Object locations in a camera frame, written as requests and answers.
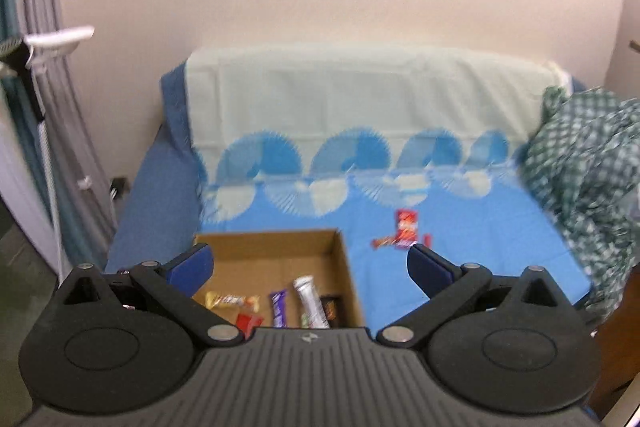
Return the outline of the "yellow candy bar wrapper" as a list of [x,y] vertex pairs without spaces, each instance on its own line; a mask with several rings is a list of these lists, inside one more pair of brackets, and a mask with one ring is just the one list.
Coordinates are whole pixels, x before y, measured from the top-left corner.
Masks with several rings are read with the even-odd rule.
[[258,296],[218,294],[216,291],[207,291],[205,294],[205,306],[209,310],[214,308],[243,308],[252,313],[257,313],[260,308]]

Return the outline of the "red and black snack stick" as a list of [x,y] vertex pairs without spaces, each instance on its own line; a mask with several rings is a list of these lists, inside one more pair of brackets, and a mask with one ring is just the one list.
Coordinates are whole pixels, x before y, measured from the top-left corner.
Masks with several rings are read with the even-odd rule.
[[431,234],[425,234],[423,236],[423,242],[427,248],[431,248],[433,243]]

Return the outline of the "red chili snack packet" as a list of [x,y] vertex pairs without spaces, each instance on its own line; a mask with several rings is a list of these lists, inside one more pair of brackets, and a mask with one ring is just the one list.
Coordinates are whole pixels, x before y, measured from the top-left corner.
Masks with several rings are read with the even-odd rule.
[[396,211],[396,243],[412,245],[419,238],[418,213],[412,209]]

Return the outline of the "small red candy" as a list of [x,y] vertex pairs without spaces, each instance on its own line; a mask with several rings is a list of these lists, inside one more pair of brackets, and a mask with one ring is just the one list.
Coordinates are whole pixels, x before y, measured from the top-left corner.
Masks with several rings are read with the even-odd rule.
[[373,239],[371,242],[371,247],[373,249],[378,249],[386,246],[395,246],[397,244],[397,239],[395,236],[385,236],[380,239]]

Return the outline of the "purple snack packet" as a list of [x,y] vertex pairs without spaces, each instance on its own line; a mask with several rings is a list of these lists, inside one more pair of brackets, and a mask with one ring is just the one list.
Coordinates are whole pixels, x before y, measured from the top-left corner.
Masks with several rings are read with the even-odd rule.
[[288,327],[288,317],[286,316],[286,296],[285,289],[273,291],[269,295],[272,310],[272,326],[275,329],[286,329]]

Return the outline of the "black chocolate bar packet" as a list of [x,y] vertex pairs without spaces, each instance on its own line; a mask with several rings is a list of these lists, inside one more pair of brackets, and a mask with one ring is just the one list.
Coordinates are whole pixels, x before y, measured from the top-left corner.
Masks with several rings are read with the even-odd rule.
[[325,295],[320,297],[322,309],[331,329],[345,325],[345,313],[341,296]]

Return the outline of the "silver snack stick packet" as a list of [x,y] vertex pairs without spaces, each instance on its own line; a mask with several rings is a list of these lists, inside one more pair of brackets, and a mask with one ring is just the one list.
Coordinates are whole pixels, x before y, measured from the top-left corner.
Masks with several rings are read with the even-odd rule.
[[312,329],[328,329],[329,321],[324,313],[314,278],[311,275],[297,277],[293,286],[302,302],[308,324]]

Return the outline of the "red snack bar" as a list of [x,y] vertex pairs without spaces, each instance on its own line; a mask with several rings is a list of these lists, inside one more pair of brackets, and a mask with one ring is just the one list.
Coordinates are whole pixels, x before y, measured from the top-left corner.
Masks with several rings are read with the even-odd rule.
[[248,339],[253,334],[254,329],[262,326],[262,321],[264,321],[264,318],[259,314],[239,312],[235,319],[235,326],[243,334],[244,338]]

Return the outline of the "green and red snack packet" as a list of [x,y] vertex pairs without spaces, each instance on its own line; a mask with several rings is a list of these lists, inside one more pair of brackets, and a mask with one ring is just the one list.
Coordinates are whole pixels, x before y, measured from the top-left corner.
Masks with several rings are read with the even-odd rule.
[[305,312],[300,314],[300,327],[302,329],[309,329],[309,327],[310,327],[310,322],[309,322],[309,319],[308,319],[308,315]]

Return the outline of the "blue sofa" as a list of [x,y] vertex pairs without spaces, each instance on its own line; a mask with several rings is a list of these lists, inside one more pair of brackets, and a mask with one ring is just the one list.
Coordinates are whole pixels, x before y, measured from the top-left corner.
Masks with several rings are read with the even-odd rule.
[[457,265],[476,261],[499,275],[540,265],[571,303],[588,297],[590,280],[512,167],[461,169],[457,141],[448,133],[434,135],[433,169],[367,171],[366,160],[383,153],[381,139],[367,130],[352,149],[354,170],[304,176],[292,144],[262,132],[234,142],[232,150],[249,153],[258,167],[282,168],[283,179],[248,168],[208,183],[190,144],[184,68],[168,72],[160,87],[165,119],[134,181],[108,254],[110,270],[169,260],[198,233],[335,230],[363,310],[378,323],[424,300],[408,275],[407,243],[373,243],[375,236],[397,233],[397,213],[409,210],[419,234]]

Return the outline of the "brown cardboard box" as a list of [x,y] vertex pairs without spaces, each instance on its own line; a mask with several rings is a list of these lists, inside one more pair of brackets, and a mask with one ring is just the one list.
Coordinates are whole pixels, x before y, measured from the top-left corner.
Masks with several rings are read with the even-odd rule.
[[304,308],[293,281],[311,275],[319,295],[342,298],[344,326],[366,324],[343,239],[335,230],[201,234],[196,240],[208,244],[214,258],[213,275],[194,295],[201,305],[207,293],[257,296],[267,327],[272,324],[269,295],[284,289],[288,326],[297,329]]

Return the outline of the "blue fan-pattern sheet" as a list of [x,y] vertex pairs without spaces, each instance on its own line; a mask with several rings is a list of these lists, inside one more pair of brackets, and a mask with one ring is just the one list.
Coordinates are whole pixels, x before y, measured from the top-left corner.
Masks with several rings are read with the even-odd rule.
[[457,141],[457,163],[486,171],[510,165],[541,123],[544,91],[570,91],[549,66],[448,49],[282,46],[194,53],[186,62],[191,144],[208,183],[258,167],[234,142],[262,132],[292,144],[304,176],[354,170],[363,131],[377,135],[380,158],[367,171],[433,169],[442,131]]

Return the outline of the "green checkered cloth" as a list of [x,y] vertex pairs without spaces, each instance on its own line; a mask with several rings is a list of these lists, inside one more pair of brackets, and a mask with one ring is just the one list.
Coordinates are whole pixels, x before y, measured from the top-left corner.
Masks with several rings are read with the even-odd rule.
[[607,319],[637,264],[639,225],[624,202],[639,187],[639,101],[548,88],[521,178],[589,277],[586,309]]

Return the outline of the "white garment steamer stand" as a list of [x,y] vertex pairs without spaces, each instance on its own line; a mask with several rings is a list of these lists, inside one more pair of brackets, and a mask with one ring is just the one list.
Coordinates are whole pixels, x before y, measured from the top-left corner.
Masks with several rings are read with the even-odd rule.
[[38,79],[47,72],[49,62],[73,53],[81,43],[90,40],[95,31],[94,27],[90,25],[78,26],[45,34],[18,35],[7,38],[1,43],[1,77],[13,76],[21,81],[37,121],[38,139],[55,239],[55,268],[58,269],[60,277],[64,277],[62,231],[50,155],[46,106],[44,106]]

